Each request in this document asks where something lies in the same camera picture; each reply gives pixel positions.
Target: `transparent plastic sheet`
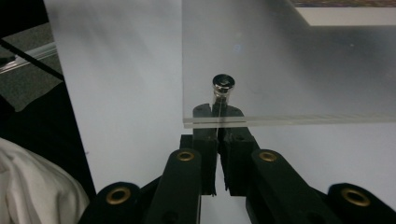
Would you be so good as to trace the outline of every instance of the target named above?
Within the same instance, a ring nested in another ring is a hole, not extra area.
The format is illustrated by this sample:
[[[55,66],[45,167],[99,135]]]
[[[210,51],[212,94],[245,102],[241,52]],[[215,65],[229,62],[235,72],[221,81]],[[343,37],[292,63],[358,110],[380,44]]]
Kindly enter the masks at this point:
[[[309,26],[287,0],[183,0],[182,25],[186,128],[396,121],[395,26]],[[217,74],[244,117],[192,116]]]

